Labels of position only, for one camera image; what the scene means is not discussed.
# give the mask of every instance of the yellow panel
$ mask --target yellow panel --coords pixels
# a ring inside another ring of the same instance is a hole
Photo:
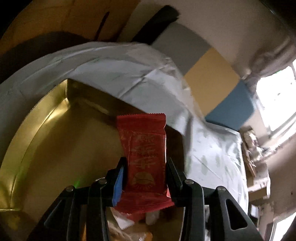
[[[204,115],[224,100],[239,81],[230,64],[214,48],[210,48],[184,78]]]

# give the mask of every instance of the gray panel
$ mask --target gray panel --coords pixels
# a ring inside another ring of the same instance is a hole
[[[199,35],[179,23],[171,23],[152,47],[171,57],[183,75],[211,48]]]

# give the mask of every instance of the metal screw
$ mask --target metal screw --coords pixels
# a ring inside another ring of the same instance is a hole
[[[74,190],[74,186],[68,186],[66,187],[67,192],[72,192]]]
[[[105,185],[105,184],[107,184],[107,180],[105,178],[101,178],[101,179],[99,179],[99,184]]]
[[[194,181],[191,180],[191,179],[186,179],[186,180],[185,180],[185,183],[186,183],[187,185],[192,185],[192,184],[194,183]]]
[[[226,188],[222,187],[222,186],[219,186],[219,187],[217,187],[217,190],[220,191],[220,192],[225,192]]]

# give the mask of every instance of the gold tray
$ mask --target gold tray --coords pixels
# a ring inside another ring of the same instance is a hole
[[[21,210],[37,222],[66,186],[105,176],[123,156],[116,116],[136,113],[142,111],[93,87],[61,82],[30,111],[7,149],[0,210]],[[182,136],[165,131],[167,156],[183,170]]]

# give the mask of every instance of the red snack packet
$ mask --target red snack packet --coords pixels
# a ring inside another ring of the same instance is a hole
[[[117,117],[128,159],[127,184],[115,207],[124,213],[145,213],[172,206],[165,183],[165,114]]]

